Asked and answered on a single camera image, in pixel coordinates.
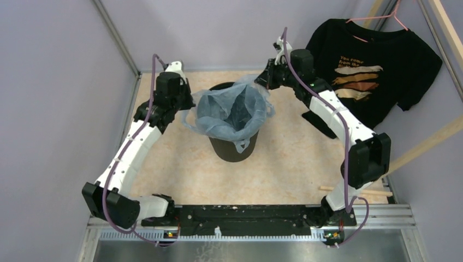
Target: black t-shirt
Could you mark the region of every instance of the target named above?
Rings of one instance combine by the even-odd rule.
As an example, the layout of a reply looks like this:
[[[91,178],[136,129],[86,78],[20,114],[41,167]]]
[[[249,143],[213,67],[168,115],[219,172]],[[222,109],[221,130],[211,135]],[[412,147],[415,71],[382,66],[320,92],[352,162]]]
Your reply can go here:
[[[395,104],[405,111],[418,103],[442,65],[411,30],[379,32],[345,19],[320,25],[307,49],[317,76],[330,83],[340,101],[370,128]]]

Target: trash bag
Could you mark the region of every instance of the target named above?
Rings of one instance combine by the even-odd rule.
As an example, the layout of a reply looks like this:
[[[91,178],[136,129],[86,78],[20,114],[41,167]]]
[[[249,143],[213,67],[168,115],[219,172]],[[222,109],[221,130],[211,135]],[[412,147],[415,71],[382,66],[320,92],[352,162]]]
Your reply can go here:
[[[195,125],[186,121],[189,110],[182,112],[182,123],[196,133],[233,142],[242,153],[265,120],[275,114],[268,96],[262,93],[268,91],[253,85],[250,79],[241,79],[223,90],[199,91],[192,94]]]

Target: pink hanger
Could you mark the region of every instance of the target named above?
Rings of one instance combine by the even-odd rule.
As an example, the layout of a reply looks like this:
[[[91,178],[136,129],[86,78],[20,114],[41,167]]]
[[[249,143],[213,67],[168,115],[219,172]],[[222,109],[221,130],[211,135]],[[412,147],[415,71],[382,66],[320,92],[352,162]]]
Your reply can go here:
[[[393,16],[394,19],[395,19],[403,28],[405,28],[405,30],[408,31],[408,28],[407,28],[404,24],[402,24],[402,22],[401,22],[401,21],[397,18],[397,16],[396,16],[396,14],[397,14],[397,9],[399,8],[399,5],[400,5],[400,0],[397,0],[397,4],[395,5],[394,11],[392,11],[392,13],[391,13],[390,15],[373,16],[373,17],[362,17],[362,18],[351,18],[351,19],[347,20],[346,23],[349,23],[349,22],[351,22],[351,21],[356,21],[356,20],[380,19],[380,18],[388,18],[388,17]],[[363,41],[363,42],[368,42],[368,41],[366,41],[366,40],[364,40],[364,39],[361,39],[361,38],[359,38],[359,37],[356,37],[356,36],[354,36],[354,37],[357,38],[357,39],[359,39],[359,40],[361,40],[361,41]]]

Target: wooden stick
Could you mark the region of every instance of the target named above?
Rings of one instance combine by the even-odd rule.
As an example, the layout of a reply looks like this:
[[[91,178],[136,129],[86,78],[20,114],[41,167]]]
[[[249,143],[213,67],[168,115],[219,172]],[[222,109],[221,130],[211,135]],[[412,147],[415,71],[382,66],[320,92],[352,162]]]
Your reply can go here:
[[[457,117],[455,120],[451,121],[451,123],[448,123],[446,126],[435,132],[432,136],[423,140],[417,146],[408,150],[408,152],[406,152],[396,160],[392,161],[389,165],[389,171],[386,174],[384,174],[381,178],[391,174],[395,170],[401,168],[408,162],[421,156],[424,152],[435,147],[436,145],[443,142],[445,139],[451,137],[452,135],[458,133],[461,130],[463,130],[463,115]]]
[[[333,191],[334,187],[320,186],[320,190]],[[381,191],[381,190],[362,190],[362,194],[365,195],[381,195],[384,197],[392,197],[392,192]]]

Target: t-shirt sleeve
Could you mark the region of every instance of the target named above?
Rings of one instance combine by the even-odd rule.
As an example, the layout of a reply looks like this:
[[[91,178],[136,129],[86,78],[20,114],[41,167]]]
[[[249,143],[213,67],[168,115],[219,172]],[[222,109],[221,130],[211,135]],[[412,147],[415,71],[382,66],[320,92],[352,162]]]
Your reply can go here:
[[[442,66],[441,58],[424,41],[422,41],[422,44],[423,52],[419,54],[415,64],[417,70],[414,70],[408,88],[397,103],[403,111],[409,110],[420,102]]]
[[[327,31],[328,31],[328,23],[330,20],[326,20],[323,24],[321,24],[315,32],[312,34],[312,37],[308,41],[307,46],[305,49],[308,49],[313,56],[314,61],[316,61],[322,52],[323,45],[325,44],[325,40],[327,38]]]

